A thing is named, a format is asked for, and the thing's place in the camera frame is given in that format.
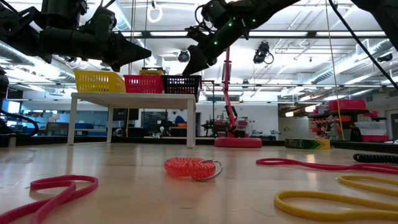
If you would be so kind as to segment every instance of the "cardboard box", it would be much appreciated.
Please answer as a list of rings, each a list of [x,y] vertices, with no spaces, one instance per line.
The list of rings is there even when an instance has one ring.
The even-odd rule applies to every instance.
[[[285,147],[292,149],[330,149],[328,139],[286,139]]]
[[[139,75],[164,75],[164,73],[161,70],[141,70]]]

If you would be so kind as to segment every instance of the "black basket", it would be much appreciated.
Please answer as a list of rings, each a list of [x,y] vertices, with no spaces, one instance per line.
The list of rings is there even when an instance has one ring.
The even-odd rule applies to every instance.
[[[164,93],[194,94],[198,102],[200,94],[199,88],[201,88],[200,75],[191,75],[187,77],[181,75],[162,75],[162,78]]]

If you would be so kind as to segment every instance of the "white table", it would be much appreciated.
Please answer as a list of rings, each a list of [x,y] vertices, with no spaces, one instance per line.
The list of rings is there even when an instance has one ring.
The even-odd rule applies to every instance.
[[[113,109],[179,109],[187,110],[187,147],[195,146],[196,101],[191,94],[152,93],[72,93],[68,145],[74,144],[76,110],[78,100],[88,101],[108,108],[108,133],[106,142],[111,142]]]

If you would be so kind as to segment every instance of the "security camera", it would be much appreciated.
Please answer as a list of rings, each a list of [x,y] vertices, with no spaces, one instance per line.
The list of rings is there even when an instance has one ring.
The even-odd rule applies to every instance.
[[[179,62],[189,62],[190,56],[187,50],[181,50],[180,54],[178,55]]]

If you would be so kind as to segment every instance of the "yellow basket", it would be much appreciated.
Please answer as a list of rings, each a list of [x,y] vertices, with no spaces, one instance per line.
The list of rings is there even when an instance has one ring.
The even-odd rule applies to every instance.
[[[76,87],[80,93],[125,93],[124,80],[114,72],[75,70]]]

